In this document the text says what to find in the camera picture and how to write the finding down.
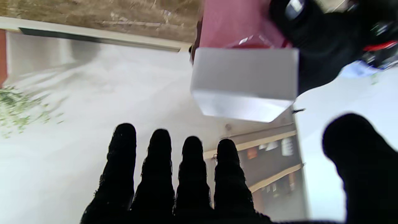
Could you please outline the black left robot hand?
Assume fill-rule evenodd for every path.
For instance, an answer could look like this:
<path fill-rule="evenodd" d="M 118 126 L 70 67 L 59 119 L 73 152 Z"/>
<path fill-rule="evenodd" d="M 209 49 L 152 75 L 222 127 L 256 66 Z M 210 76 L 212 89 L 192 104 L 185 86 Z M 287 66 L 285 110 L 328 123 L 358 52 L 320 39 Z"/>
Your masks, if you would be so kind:
<path fill-rule="evenodd" d="M 269 16 L 299 50 L 298 95 L 324 86 L 371 47 L 397 41 L 396 0 L 356 0 L 324 13 L 314 0 L 272 0 Z"/>

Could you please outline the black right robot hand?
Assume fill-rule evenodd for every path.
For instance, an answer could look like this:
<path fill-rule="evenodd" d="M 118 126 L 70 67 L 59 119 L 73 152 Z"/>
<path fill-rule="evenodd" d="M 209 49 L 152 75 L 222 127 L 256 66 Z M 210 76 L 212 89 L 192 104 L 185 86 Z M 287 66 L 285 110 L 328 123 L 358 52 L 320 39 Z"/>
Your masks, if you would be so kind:
<path fill-rule="evenodd" d="M 254 208 L 234 142 L 219 142 L 214 206 L 207 184 L 203 145 L 188 137 L 182 148 L 177 190 L 172 184 L 171 138 L 151 136 L 141 182 L 133 189 L 136 130 L 116 127 L 98 190 L 81 224 L 274 224 Z M 335 165 L 346 193 L 346 224 L 397 223 L 397 151 L 363 116 L 349 113 L 325 129 L 322 148 Z"/>

